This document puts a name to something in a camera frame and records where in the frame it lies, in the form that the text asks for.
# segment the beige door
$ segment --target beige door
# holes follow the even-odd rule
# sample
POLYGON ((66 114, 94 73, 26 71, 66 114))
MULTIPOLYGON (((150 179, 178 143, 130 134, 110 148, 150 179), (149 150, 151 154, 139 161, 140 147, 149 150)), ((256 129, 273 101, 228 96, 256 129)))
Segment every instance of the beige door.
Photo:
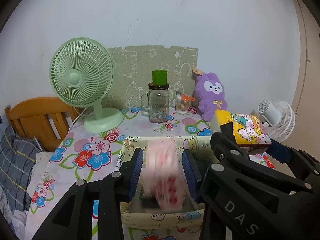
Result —
MULTIPOLYGON (((283 144, 304 150, 320 161, 320 27, 301 0, 294 2, 301 36, 301 64, 292 104, 296 123, 283 144)), ((272 162, 279 171, 292 174, 286 165, 272 162)))

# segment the purple plush toy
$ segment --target purple plush toy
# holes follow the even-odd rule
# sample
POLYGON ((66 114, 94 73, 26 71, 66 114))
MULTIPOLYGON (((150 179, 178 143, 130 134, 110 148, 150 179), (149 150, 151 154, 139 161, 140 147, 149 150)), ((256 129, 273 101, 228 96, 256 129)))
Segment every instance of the purple plush toy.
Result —
POLYGON ((197 76, 195 93, 200 99, 199 110, 202 119, 210 122, 216 109, 226 110, 228 105, 224 100, 224 88, 215 73, 203 73, 197 76))

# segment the yellow package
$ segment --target yellow package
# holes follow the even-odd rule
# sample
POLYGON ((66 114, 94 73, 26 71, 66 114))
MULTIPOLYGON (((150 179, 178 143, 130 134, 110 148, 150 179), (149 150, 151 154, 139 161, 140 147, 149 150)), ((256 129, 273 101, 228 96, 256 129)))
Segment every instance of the yellow package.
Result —
POLYGON ((216 110, 210 122, 212 132, 221 131, 221 125, 232 123, 230 133, 236 139, 236 143, 250 154, 265 152, 271 145, 270 137, 255 115, 232 114, 225 110, 216 110))

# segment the green cap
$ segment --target green cap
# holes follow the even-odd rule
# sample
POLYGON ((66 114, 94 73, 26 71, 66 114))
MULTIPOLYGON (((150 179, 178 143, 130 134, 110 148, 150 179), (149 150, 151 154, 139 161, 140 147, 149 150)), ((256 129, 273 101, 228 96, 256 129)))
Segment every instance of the green cap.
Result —
POLYGON ((167 74, 166 70, 154 70, 152 72, 152 83, 156 86, 164 86, 167 84, 167 74))

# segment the yellow bow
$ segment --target yellow bow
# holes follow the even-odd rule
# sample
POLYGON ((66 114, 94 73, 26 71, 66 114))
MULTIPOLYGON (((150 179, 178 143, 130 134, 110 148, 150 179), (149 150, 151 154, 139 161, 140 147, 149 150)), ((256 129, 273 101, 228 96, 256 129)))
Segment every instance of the yellow bow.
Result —
POLYGON ((223 103, 222 100, 220 100, 220 101, 214 100, 213 103, 214 103, 215 105, 217 105, 217 108, 216 108, 216 109, 218 109, 218 108, 221 109, 221 108, 222 108, 222 107, 220 106, 220 105, 222 105, 222 103, 223 103))

